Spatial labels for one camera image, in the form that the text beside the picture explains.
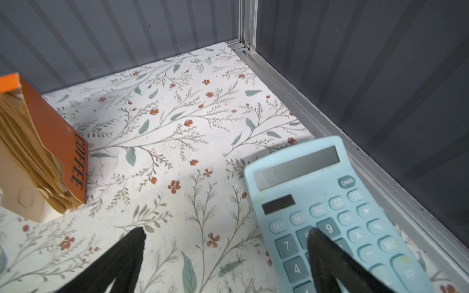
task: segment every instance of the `orange box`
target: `orange box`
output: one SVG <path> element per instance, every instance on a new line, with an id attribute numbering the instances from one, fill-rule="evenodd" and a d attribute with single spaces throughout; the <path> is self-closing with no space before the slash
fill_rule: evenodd
<path id="1" fill-rule="evenodd" d="M 77 133 L 19 74 L 14 73 L 0 77 L 0 94 L 10 93 L 24 97 L 23 103 L 30 124 L 36 133 L 40 144 L 60 163 L 61 180 L 68 191 L 66 195 L 72 195 L 81 203 L 86 199 L 86 176 L 88 170 L 88 143 Z M 12 210 L 20 215 L 26 211 Z M 34 216 L 35 220 L 42 222 L 56 217 L 44 215 Z"/>

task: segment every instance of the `dark stripe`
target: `dark stripe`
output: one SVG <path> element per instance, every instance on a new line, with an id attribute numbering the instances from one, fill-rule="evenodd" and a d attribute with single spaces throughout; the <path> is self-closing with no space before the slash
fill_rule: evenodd
<path id="1" fill-rule="evenodd" d="M 151 37 L 150 29 L 148 28 L 148 24 L 145 20 L 144 13 L 142 11 L 142 8 L 140 7 L 140 3 L 138 2 L 138 0 L 132 0 L 132 4 L 134 5 L 135 12 L 137 12 L 138 19 L 140 20 L 140 25 L 142 26 L 145 37 L 147 38 L 148 46 L 150 46 L 151 53 L 153 54 L 155 60 L 159 60 L 158 51 L 156 51 L 155 43 L 153 41 L 153 38 Z"/>
<path id="2" fill-rule="evenodd" d="M 366 74 L 365 78 L 363 79 L 363 82 L 360 84 L 360 87 L 358 88 L 352 100 L 350 101 L 350 104 L 347 106 L 347 109 L 345 110 L 344 114 L 342 115 L 339 121 L 339 127 L 342 127 L 343 125 L 348 123 L 348 120 L 352 116 L 352 113 L 358 107 L 363 97 L 368 92 L 371 85 L 374 83 L 384 64 L 388 60 L 389 56 L 391 56 L 391 54 L 393 53 L 396 46 L 401 41 L 401 38 L 404 36 L 405 32 L 415 19 L 415 16 L 418 14 L 425 1 L 426 0 L 413 0 L 407 6 L 406 11 L 404 11 L 404 14 L 402 15 L 393 32 L 389 36 L 389 39 L 386 41 L 386 44 L 381 49 L 381 52 L 379 52 L 378 57 L 376 58 L 368 73 Z"/>
<path id="3" fill-rule="evenodd" d="M 33 88 L 35 88 L 37 91 L 38 90 L 38 87 L 27 77 L 24 75 L 23 72 L 21 72 L 18 68 L 16 68 L 15 65 L 13 65 L 13 63 L 10 62 L 10 60 L 8 60 L 2 53 L 0 53 L 0 62 L 5 65 L 11 73 L 13 72 L 17 72 L 19 75 L 21 75 L 22 78 L 24 78 L 24 80 L 26 80 Z"/>
<path id="4" fill-rule="evenodd" d="M 85 31 L 85 33 L 88 36 L 88 38 L 90 39 L 90 41 L 93 43 L 94 47 L 96 48 L 96 51 L 98 51 L 99 55 L 103 59 L 103 62 L 106 64 L 109 71 L 110 72 L 115 72 L 113 64 L 111 63 L 111 61 L 107 57 L 107 55 L 104 52 L 103 47 L 101 47 L 101 44 L 99 43 L 98 39 L 93 34 L 93 31 L 91 30 L 89 25 L 86 23 L 86 20 L 83 18 L 83 15 L 80 13 L 80 10 L 78 10 L 78 7 L 76 6 L 75 2 L 73 2 L 73 0 L 65 0 L 65 2 L 68 4 L 68 7 L 70 7 L 70 10 L 75 15 L 78 22 L 81 24 L 83 30 Z"/>
<path id="5" fill-rule="evenodd" d="M 165 14 L 166 25 L 168 26 L 169 35 L 171 36 L 171 41 L 173 42 L 174 52 L 176 55 L 179 55 L 179 45 L 177 44 L 176 34 L 174 33 L 173 22 L 171 20 L 171 15 L 169 14 L 168 4 L 166 0 L 160 0 L 161 7 L 163 8 L 163 13 Z"/>
<path id="6" fill-rule="evenodd" d="M 386 122 L 366 146 L 374 151 L 399 125 L 407 119 L 469 56 L 469 36 L 449 55 L 415 91 L 405 104 Z"/>
<path id="7" fill-rule="evenodd" d="M 292 15 L 290 17 L 290 24 L 288 25 L 287 49 L 285 50 L 285 55 L 283 56 L 283 71 L 285 73 L 289 68 L 292 54 L 295 50 L 295 40 L 298 30 L 298 23 L 300 22 L 299 20 L 302 4 L 303 0 L 295 0 L 293 2 Z"/>
<path id="8" fill-rule="evenodd" d="M 449 161 L 457 158 L 467 151 L 469 151 L 469 132 L 422 163 L 405 172 L 401 177 L 399 177 L 398 181 L 400 184 L 403 184 L 420 178 L 449 163 Z"/>
<path id="9" fill-rule="evenodd" d="M 215 0 L 210 0 L 210 13 L 212 15 L 213 41 L 218 43 L 217 16 L 215 14 Z"/>
<path id="10" fill-rule="evenodd" d="M 301 92 L 304 92 L 304 87 L 306 86 L 306 78 L 308 77 L 308 73 L 310 71 L 311 60 L 313 59 L 314 52 L 316 51 L 316 45 L 318 44 L 319 34 L 321 33 L 322 25 L 324 23 L 324 19 L 327 14 L 328 7 L 329 7 L 329 0 L 323 0 L 321 2 L 321 8 L 319 10 L 318 22 L 316 23 L 316 28 L 314 29 L 313 37 L 310 42 L 310 48 L 308 50 L 308 54 L 306 55 L 306 59 L 304 61 L 305 66 L 303 69 L 303 73 L 301 74 L 301 82 L 300 82 Z"/>
<path id="11" fill-rule="evenodd" d="M 236 0 L 231 0 L 231 37 L 236 37 Z"/>
<path id="12" fill-rule="evenodd" d="M 51 34 L 54 36 L 57 42 L 62 46 L 65 52 L 67 52 L 68 56 L 73 60 L 75 65 L 78 67 L 78 69 L 80 69 L 80 71 L 83 73 L 86 79 L 87 80 L 93 79 L 93 77 L 90 75 L 86 67 L 78 58 L 78 56 L 75 54 L 72 48 L 67 44 L 66 40 L 60 35 L 59 31 L 55 28 L 54 24 L 51 22 L 49 17 L 47 17 L 44 10 L 42 10 L 41 7 L 39 7 L 39 5 L 34 0 L 27 0 L 27 2 L 31 6 L 32 10 L 34 10 L 34 12 L 36 12 L 36 14 L 42 20 L 42 22 L 45 24 L 45 26 L 51 32 Z"/>
<path id="13" fill-rule="evenodd" d="M 257 20 L 257 36 L 256 36 L 256 47 L 261 48 L 262 44 L 264 44 L 264 17 L 265 17 L 265 3 L 268 0 L 260 0 L 262 1 L 262 7 L 259 14 L 259 8 L 257 9 L 257 15 L 259 15 L 259 19 Z"/>
<path id="14" fill-rule="evenodd" d="M 275 32 L 277 31 L 277 21 L 279 18 L 279 6 L 280 0 L 275 0 L 275 15 L 273 17 L 273 29 L 272 29 L 272 44 L 270 45 L 270 58 L 273 56 L 273 49 L 275 47 Z"/>
<path id="15" fill-rule="evenodd" d="M 18 30 L 18 28 L 7 18 L 6 15 L 0 10 L 0 20 L 7 26 L 7 28 L 23 43 L 23 45 L 31 52 L 31 54 L 46 68 L 47 71 L 61 84 L 62 87 L 67 87 L 68 84 L 65 80 L 55 71 L 55 69 L 42 57 L 36 48 L 28 41 L 28 39 Z"/>
<path id="16" fill-rule="evenodd" d="M 130 61 L 132 62 L 133 66 L 138 66 L 137 60 L 135 59 L 134 53 L 132 52 L 132 49 L 130 48 L 129 43 L 127 42 L 127 39 L 125 38 L 124 32 L 122 31 L 121 26 L 117 22 L 117 18 L 114 15 L 114 12 L 111 9 L 111 6 L 107 2 L 107 0 L 101 0 L 101 4 L 104 7 L 104 10 L 106 11 L 107 16 L 109 17 L 109 20 L 111 21 L 112 25 L 114 26 L 114 29 L 117 33 L 117 36 L 121 40 L 122 45 L 124 46 L 125 51 L 127 52 L 127 55 L 129 56 Z"/>
<path id="17" fill-rule="evenodd" d="M 194 8 L 192 7 L 192 0 L 186 0 L 187 12 L 189 13 L 190 28 L 192 29 L 192 38 L 194 39 L 194 46 L 196 49 L 200 48 L 199 36 L 197 35 L 196 21 L 194 17 Z"/>
<path id="18" fill-rule="evenodd" d="M 356 3 L 355 9 L 353 11 L 352 17 L 348 22 L 347 29 L 345 30 L 344 37 L 340 43 L 339 48 L 337 49 L 337 53 L 335 54 L 334 62 L 332 63 L 331 70 L 329 70 L 329 74 L 324 82 L 324 86 L 321 90 L 321 94 L 319 95 L 318 104 L 321 105 L 324 102 L 329 89 L 331 88 L 332 82 L 334 81 L 335 73 L 337 69 L 339 69 L 340 63 L 342 62 L 342 58 L 344 57 L 345 51 L 347 50 L 348 44 L 350 44 L 350 40 L 352 39 L 352 35 L 358 26 L 358 22 L 362 17 L 362 13 L 365 10 L 365 6 L 368 0 L 358 0 Z"/>

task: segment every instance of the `calculator button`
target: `calculator button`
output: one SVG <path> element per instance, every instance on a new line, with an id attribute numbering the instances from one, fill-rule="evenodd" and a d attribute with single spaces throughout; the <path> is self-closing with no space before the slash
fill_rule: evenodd
<path id="1" fill-rule="evenodd" d="M 366 233 L 365 230 L 358 227 L 358 228 L 350 230 L 347 233 L 347 235 L 350 241 L 352 241 L 353 243 L 363 243 L 365 241 L 365 238 L 364 238 L 366 236 L 365 233 Z"/>
<path id="2" fill-rule="evenodd" d="M 381 234 L 384 231 L 383 221 L 381 221 L 380 219 L 376 219 L 371 222 L 368 222 L 367 227 L 368 227 L 368 231 L 370 231 L 371 234 L 374 234 L 374 235 Z"/>
<path id="3" fill-rule="evenodd" d="M 340 235 L 340 230 L 333 218 L 327 218 L 316 224 L 318 228 L 329 238 L 335 238 Z"/>
<path id="4" fill-rule="evenodd" d="M 318 218 L 322 215 L 325 215 L 325 207 L 322 203 L 318 203 L 310 208 L 310 212 L 313 217 Z"/>
<path id="5" fill-rule="evenodd" d="M 303 247 L 303 249 L 305 250 L 308 250 L 308 236 L 310 235 L 311 228 L 311 226 L 308 226 L 306 228 L 296 231 L 296 236 L 300 241 L 301 247 Z"/>
<path id="6" fill-rule="evenodd" d="M 358 249 L 358 256 L 362 261 L 369 263 L 375 259 L 376 248 L 373 245 L 362 246 Z"/>
<path id="7" fill-rule="evenodd" d="M 298 287 L 293 288 L 293 293 L 315 293 L 316 289 L 313 282 L 308 281 Z"/>
<path id="8" fill-rule="evenodd" d="M 368 203 L 362 204 L 356 209 L 356 212 L 362 217 L 362 218 L 368 218 L 371 217 L 373 213 L 373 209 L 371 209 L 371 205 Z"/>
<path id="9" fill-rule="evenodd" d="M 379 264 L 370 269 L 370 273 L 374 275 L 378 280 L 380 280 L 384 285 L 388 286 L 395 291 L 398 291 L 400 288 L 397 285 L 399 280 L 396 278 L 396 275 L 391 272 L 388 267 Z"/>
<path id="10" fill-rule="evenodd" d="M 290 283 L 296 283 L 299 280 L 308 278 L 310 276 L 301 256 L 297 256 L 289 261 L 284 262 L 283 267 L 287 271 Z"/>
<path id="11" fill-rule="evenodd" d="M 355 214 L 349 210 L 343 213 L 340 213 L 337 218 L 339 219 L 339 223 L 341 223 L 344 226 L 351 225 L 355 222 Z"/>
<path id="12" fill-rule="evenodd" d="M 384 252 L 389 252 L 392 253 L 395 250 L 397 250 L 397 241 L 394 240 L 393 236 L 387 236 L 385 238 L 382 238 L 378 241 L 379 248 L 383 250 Z"/>
<path id="13" fill-rule="evenodd" d="M 270 223 L 270 231 L 274 234 L 285 231 L 288 228 L 288 223 L 283 219 L 278 219 Z"/>
<path id="14" fill-rule="evenodd" d="M 292 235 L 287 235 L 275 241 L 280 257 L 287 258 L 298 253 L 298 246 Z"/>
<path id="15" fill-rule="evenodd" d="M 410 292 L 421 291 L 421 284 L 418 281 L 418 274 L 415 272 L 412 261 L 405 255 L 396 256 L 391 260 L 396 275 Z"/>
<path id="16" fill-rule="evenodd" d="M 354 190 L 348 192 L 347 197 L 353 203 L 357 203 L 357 202 L 363 200 L 362 192 L 359 189 L 354 189 Z"/>
<path id="17" fill-rule="evenodd" d="M 344 176 L 339 179 L 339 185 L 342 188 L 349 188 L 355 185 L 355 178 L 350 175 Z"/>
<path id="18" fill-rule="evenodd" d="M 290 222 L 295 226 L 301 225 L 306 222 L 306 215 L 302 211 L 297 211 L 290 216 Z"/>
<path id="19" fill-rule="evenodd" d="M 350 249 L 350 246 L 348 246 L 348 243 L 347 243 L 347 241 L 346 241 L 345 239 L 340 238 L 340 239 L 337 239 L 337 240 L 334 241 L 334 242 L 335 242 L 335 244 L 339 245 L 339 247 L 340 247 L 341 249 L 343 249 L 345 252 L 347 252 L 348 255 L 353 256 L 353 252 L 352 252 L 352 250 Z"/>
<path id="20" fill-rule="evenodd" d="M 329 205 L 334 210 L 338 210 L 340 208 L 343 208 L 345 206 L 345 203 L 342 200 L 342 196 L 336 196 L 336 197 L 333 197 L 329 200 Z"/>

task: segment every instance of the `floral pattern surface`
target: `floral pattern surface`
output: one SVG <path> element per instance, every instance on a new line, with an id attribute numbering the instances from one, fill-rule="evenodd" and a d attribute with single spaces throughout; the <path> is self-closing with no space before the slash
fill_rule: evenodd
<path id="1" fill-rule="evenodd" d="M 314 137 L 225 43 L 44 98 L 90 144 L 87 204 L 41 225 L 0 208 L 0 292 L 53 292 L 143 227 L 136 292 L 280 293 L 243 170 Z"/>

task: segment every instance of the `calculator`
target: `calculator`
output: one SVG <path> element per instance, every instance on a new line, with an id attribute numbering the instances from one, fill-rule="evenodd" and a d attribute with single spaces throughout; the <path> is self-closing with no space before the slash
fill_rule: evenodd
<path id="1" fill-rule="evenodd" d="M 317 227 L 397 293 L 432 284 L 355 173 L 340 137 L 290 146 L 247 165 L 244 177 L 283 293 L 316 293 L 307 239 Z"/>

